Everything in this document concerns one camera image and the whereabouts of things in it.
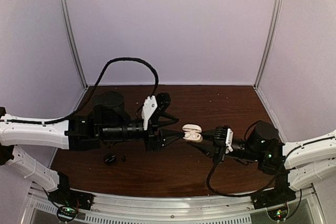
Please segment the right aluminium corner post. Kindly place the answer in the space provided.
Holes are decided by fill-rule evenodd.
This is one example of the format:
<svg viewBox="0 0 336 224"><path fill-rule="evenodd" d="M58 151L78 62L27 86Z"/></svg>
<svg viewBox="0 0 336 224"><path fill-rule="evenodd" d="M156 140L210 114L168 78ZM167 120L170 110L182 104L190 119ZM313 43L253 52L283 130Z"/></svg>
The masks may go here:
<svg viewBox="0 0 336 224"><path fill-rule="evenodd" d="M265 42L265 47L263 50L263 55L262 59L260 62L259 70L257 73L257 77L254 83L254 88L257 90L261 84L262 77L264 75L264 72L266 70L266 65L268 58L270 56L272 44L274 42L275 34L276 34L276 28L278 25L278 20L280 17L281 9L282 9L282 4L284 0L274 0L274 5L272 9L272 14L271 14L271 20L270 20L270 25L268 29L268 34Z"/></svg>

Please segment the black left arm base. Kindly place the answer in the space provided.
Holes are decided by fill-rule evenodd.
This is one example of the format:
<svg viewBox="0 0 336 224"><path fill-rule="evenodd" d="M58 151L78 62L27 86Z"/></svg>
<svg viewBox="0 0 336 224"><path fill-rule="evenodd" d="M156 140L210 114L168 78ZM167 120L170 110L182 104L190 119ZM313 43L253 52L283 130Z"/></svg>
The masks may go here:
<svg viewBox="0 0 336 224"><path fill-rule="evenodd" d="M56 217L61 222L73 221L80 209L90 210L94 195L70 188L70 182L67 175L58 172L59 182L54 191L45 191L48 200L56 207Z"/></svg>

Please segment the left aluminium corner post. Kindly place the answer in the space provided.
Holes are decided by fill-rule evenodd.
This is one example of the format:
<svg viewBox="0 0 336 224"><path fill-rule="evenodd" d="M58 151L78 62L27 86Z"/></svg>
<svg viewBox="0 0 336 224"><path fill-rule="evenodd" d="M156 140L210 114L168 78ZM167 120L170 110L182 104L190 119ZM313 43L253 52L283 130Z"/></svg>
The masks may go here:
<svg viewBox="0 0 336 224"><path fill-rule="evenodd" d="M71 56L73 58L73 62L75 65L77 75L79 77L81 87L83 89L86 89L88 85L87 85L86 78L85 78L83 68L82 68L79 55L78 55L78 49L77 49L77 45L75 41L73 28L71 25L71 20L70 20L68 3L67 3L67 0L59 0L59 1L60 1L60 8L61 8L62 18L63 18L64 25L65 25L66 37L68 40Z"/></svg>

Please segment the aluminium front table rail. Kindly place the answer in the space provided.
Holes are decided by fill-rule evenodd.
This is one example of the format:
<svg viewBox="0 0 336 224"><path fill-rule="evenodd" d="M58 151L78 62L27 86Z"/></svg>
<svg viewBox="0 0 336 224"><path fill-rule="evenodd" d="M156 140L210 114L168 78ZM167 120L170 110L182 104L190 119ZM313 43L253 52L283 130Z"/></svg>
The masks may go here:
<svg viewBox="0 0 336 224"><path fill-rule="evenodd" d="M269 216L282 205L256 209L249 197L153 198L90 193L90 210L80 209L70 223L327 223L313 186L302 190L299 208L284 222ZM298 201L283 205L289 208L289 215ZM41 187L32 183L18 223L62 223L56 211Z"/></svg>

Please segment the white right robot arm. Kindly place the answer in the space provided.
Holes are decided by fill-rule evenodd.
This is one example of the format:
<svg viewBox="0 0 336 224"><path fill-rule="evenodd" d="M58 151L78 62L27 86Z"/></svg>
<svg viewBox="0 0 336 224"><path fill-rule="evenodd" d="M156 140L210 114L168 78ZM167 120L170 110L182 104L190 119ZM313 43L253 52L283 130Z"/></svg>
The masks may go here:
<svg viewBox="0 0 336 224"><path fill-rule="evenodd" d="M214 164L225 157L248 163L256 162L265 174L284 177L269 192L272 203L279 204L289 196L289 188L298 191L335 173L335 131L298 142L280 142L279 131L270 123L257 121L248 128L249 135L234 138L228 126L203 131L199 125L184 126L186 140Z"/></svg>

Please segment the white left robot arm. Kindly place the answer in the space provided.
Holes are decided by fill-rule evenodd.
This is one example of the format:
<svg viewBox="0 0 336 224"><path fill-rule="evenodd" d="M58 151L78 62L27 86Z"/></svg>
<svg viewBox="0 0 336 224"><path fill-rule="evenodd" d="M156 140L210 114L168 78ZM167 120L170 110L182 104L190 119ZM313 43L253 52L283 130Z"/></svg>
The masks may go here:
<svg viewBox="0 0 336 224"><path fill-rule="evenodd" d="M89 151L99 149L102 143L113 145L143 140L147 151L157 151L166 146L164 137L156 135L158 129L179 121L166 112L170 103L168 93L149 96L143 103L141 117L135 119L125 111L124 97L116 91L96 96L88 115L74 115L68 119L18 118L1 108L1 165L15 167L25 178L54 193L64 205L71 205L76 197L70 190L69 178L45 167L20 146Z"/></svg>

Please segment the black round cap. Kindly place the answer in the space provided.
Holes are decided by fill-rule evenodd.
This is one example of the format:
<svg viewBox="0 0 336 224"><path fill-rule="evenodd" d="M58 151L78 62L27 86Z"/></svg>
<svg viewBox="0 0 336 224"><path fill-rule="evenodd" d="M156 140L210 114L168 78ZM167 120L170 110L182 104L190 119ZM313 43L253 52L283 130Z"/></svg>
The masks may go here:
<svg viewBox="0 0 336 224"><path fill-rule="evenodd" d="M103 161L106 165L112 165L116 162L117 158L114 154L107 154L103 157Z"/></svg>

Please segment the aluminium corner post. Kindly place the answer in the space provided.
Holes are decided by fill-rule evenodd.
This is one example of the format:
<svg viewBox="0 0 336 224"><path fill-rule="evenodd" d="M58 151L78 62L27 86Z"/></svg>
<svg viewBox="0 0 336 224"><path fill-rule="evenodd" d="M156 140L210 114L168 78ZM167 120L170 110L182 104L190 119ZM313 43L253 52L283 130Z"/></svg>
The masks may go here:
<svg viewBox="0 0 336 224"><path fill-rule="evenodd" d="M282 9L282 4L284 0L274 0L274 5L272 9L272 14L271 14L271 20L270 20L270 25L268 29L268 34L265 42L265 47L263 50L263 55L262 59L260 62L259 70L257 73L257 77L254 83L254 88L257 90L261 84L262 77L264 75L264 72L266 70L266 65L268 58L270 56L272 44L274 42L275 34L276 34L276 28L278 25L278 20L280 17L281 9Z"/></svg>
<svg viewBox="0 0 336 224"><path fill-rule="evenodd" d="M78 55L78 49L77 49L77 45L75 41L73 28L71 25L71 20L70 20L68 3L67 3L67 0L59 0L59 1L60 1L60 8L61 8L62 18L63 18L64 25L65 25L66 37L68 40L71 56L73 58L73 62L75 65L77 75L79 77L81 87L83 89L86 89L88 85L87 85L86 78L85 78L83 68L82 68L79 55Z"/></svg>

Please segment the white earbud charging case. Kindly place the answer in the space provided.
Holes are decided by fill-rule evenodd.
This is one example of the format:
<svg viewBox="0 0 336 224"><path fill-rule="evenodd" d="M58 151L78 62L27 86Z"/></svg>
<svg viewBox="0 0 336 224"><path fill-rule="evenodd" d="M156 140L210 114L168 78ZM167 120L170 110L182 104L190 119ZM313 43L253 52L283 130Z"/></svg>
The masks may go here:
<svg viewBox="0 0 336 224"><path fill-rule="evenodd" d="M182 127L183 139L187 142L200 143L203 141L202 128L196 124L185 124Z"/></svg>

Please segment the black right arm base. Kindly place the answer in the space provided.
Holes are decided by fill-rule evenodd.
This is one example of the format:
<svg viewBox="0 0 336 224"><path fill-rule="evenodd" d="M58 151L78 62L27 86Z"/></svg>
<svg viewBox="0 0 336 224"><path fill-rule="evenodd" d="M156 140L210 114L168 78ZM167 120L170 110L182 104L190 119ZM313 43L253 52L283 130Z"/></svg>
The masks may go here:
<svg viewBox="0 0 336 224"><path fill-rule="evenodd" d="M296 192L289 188L288 174L280 173L273 189L251 196L254 209L266 208L268 217L273 221L285 221L289 217L288 202L296 199Z"/></svg>

